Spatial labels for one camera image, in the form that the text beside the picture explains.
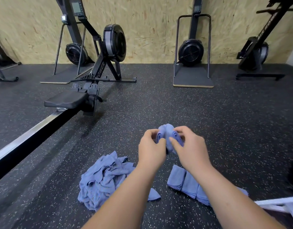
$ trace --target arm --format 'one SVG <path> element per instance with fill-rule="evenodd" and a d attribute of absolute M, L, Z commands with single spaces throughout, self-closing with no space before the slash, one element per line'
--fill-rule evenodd
<path fill-rule="evenodd" d="M 139 228 L 157 170 L 166 158 L 165 139 L 155 144 L 157 129 L 145 132 L 139 144 L 137 167 L 82 229 Z"/>
<path fill-rule="evenodd" d="M 248 196 L 239 191 L 210 163 L 205 140 L 188 127 L 175 128 L 184 138 L 184 147 L 170 138 L 183 167 L 202 186 L 224 229 L 285 228 Z"/>

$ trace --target rubber gym floor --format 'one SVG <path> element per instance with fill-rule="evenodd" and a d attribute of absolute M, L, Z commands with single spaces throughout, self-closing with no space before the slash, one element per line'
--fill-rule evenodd
<path fill-rule="evenodd" d="M 215 168 L 252 200 L 292 196 L 285 181 L 293 160 L 293 68 L 266 66 L 286 77 L 236 80 L 236 64 L 216 64 L 214 88 L 177 88 L 172 64 L 122 64 L 122 76 L 137 83 L 100 83 L 107 102 L 95 117 L 80 112 L 0 180 L 0 228 L 82 227 L 93 212 L 77 200 L 80 176 L 114 150 L 136 163 L 143 133 L 165 123 L 203 136 Z M 69 85 L 40 84 L 52 71 L 52 64 L 4 71 L 19 81 L 0 83 L 0 149 L 54 111 L 43 101 Z M 167 186 L 173 164 L 180 165 L 169 154 L 153 184 L 161 200 L 147 204 L 142 228 L 220 228 L 210 207 Z"/>

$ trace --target hand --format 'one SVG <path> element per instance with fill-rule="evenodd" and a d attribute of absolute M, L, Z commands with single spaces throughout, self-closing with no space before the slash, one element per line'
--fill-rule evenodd
<path fill-rule="evenodd" d="M 144 133 L 138 146 L 139 161 L 137 167 L 156 173 L 166 159 L 166 140 L 161 138 L 156 144 L 158 129 L 149 129 Z"/>
<path fill-rule="evenodd" d="M 204 138 L 196 135 L 187 126 L 180 126 L 174 129 L 185 138 L 185 145 L 182 147 L 177 140 L 169 138 L 177 152 L 179 161 L 191 174 L 203 172 L 205 168 L 212 167 Z"/>

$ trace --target monitor screen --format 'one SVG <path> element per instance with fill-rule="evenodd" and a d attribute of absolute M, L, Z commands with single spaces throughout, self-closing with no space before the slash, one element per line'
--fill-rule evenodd
<path fill-rule="evenodd" d="M 73 13 L 80 13 L 81 8 L 78 2 L 72 2 Z"/>

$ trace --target stack of folded towels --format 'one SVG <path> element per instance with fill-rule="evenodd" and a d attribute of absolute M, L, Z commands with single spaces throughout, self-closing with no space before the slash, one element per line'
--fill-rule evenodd
<path fill-rule="evenodd" d="M 181 168 L 177 165 L 173 165 L 167 185 L 175 190 L 182 191 L 186 195 L 198 200 L 199 202 L 207 206 L 210 206 L 210 202 L 202 187 L 197 183 L 194 177 L 184 168 Z M 248 196 L 248 192 L 246 190 L 241 189 L 239 187 L 237 188 L 242 193 Z"/>

